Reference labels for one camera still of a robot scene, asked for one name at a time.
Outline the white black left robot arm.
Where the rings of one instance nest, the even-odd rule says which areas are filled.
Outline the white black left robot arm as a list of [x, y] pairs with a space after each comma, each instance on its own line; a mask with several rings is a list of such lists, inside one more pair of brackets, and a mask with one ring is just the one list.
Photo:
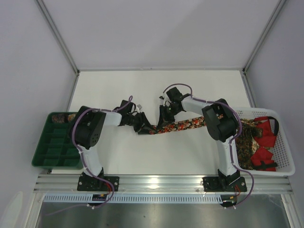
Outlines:
[[144, 112], [130, 100], [123, 100], [119, 107], [113, 110], [90, 108], [81, 106], [71, 122], [68, 130], [72, 143], [77, 148], [84, 173], [90, 177], [97, 177], [103, 171], [99, 161], [97, 143], [106, 126], [131, 126], [138, 134], [149, 134], [153, 127]]

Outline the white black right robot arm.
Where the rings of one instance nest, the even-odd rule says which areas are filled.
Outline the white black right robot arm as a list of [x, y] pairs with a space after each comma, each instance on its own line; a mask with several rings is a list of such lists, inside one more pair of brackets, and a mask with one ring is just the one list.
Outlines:
[[206, 101], [192, 94], [182, 94], [178, 88], [166, 88], [160, 96], [159, 126], [175, 122], [180, 112], [192, 112], [204, 118], [209, 135], [216, 141], [219, 155], [218, 180], [215, 188], [227, 191], [232, 183], [240, 178], [240, 171], [235, 167], [233, 148], [240, 120], [225, 99]]

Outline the colourful patterned necktie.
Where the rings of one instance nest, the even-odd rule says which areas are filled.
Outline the colourful patterned necktie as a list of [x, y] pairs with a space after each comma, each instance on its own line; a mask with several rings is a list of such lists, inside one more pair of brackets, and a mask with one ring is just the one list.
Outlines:
[[206, 126], [204, 117], [196, 117], [184, 121], [178, 121], [171, 123], [167, 126], [161, 127], [159, 129], [156, 128], [156, 126], [153, 126], [153, 129], [149, 131], [150, 135], [155, 134], [162, 134], [162, 133], [170, 133], [170, 132], [178, 132], [178, 131], [185, 131], [185, 130], [191, 130], [196, 128], [201, 128]]

